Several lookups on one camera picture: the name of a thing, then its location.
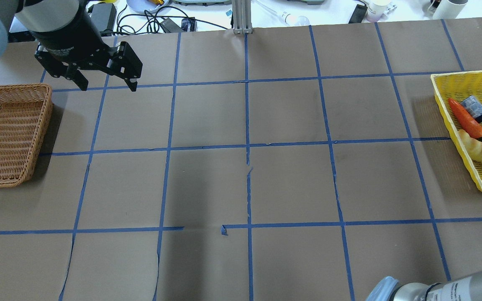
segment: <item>gray metal bracket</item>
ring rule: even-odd
[[[252,33],[250,0],[232,0],[233,32]]]

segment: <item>white cup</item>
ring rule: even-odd
[[[367,7],[366,20],[369,22],[379,21],[383,12],[386,10],[386,6],[388,6],[390,2],[391,0],[371,0]]]
[[[468,0],[442,0],[433,19],[455,19],[467,3]]]

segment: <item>yellow plastic basket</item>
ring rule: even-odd
[[[433,74],[431,75],[431,80],[434,86],[434,96],[449,135],[453,143],[455,143],[466,169],[476,183],[477,189],[482,191],[482,162],[472,161],[470,156],[468,156],[459,135],[457,135],[457,131],[461,129],[461,126],[453,112],[451,112],[447,102],[447,99],[450,97],[457,101],[462,101],[470,95],[474,95],[482,103],[482,71]]]

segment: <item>orange carrot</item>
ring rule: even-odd
[[[470,137],[478,139],[482,137],[482,126],[466,111],[466,109],[456,100],[448,99],[449,106],[453,114]]]

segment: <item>basket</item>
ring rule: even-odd
[[[476,183],[477,189],[482,191],[482,162],[473,161],[468,156],[459,135],[457,135],[461,126],[447,102],[450,97],[462,101],[470,95],[474,95],[482,103],[482,71],[433,74],[431,80],[434,85],[434,96],[449,135],[457,147],[466,169]]]
[[[52,109],[48,84],[0,86],[0,187],[31,179]]]

